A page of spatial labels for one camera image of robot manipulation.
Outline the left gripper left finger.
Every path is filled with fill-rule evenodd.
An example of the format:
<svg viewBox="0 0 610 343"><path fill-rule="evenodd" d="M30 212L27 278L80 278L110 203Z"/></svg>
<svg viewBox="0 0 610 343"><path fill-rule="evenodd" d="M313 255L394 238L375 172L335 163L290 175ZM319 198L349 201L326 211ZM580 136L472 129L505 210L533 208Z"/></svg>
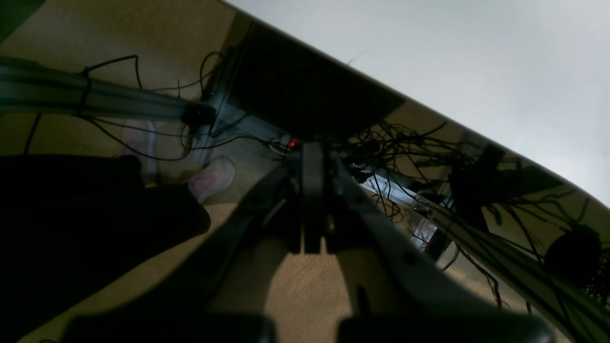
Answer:
<svg viewBox="0 0 610 343"><path fill-rule="evenodd" d="M290 252L319 253L325 150L302 143L165 280L112 311L70 323L64 343L271 343L262 311Z"/></svg>

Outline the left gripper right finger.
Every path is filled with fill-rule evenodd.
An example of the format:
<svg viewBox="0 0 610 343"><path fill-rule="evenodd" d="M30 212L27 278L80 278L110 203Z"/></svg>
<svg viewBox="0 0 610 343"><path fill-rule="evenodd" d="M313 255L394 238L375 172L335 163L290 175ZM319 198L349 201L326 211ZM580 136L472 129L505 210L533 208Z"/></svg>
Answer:
<svg viewBox="0 0 610 343"><path fill-rule="evenodd" d="M353 314L339 343L553 343L536 317L501 311L444 275L390 223L335 152L325 151L327 251Z"/></svg>

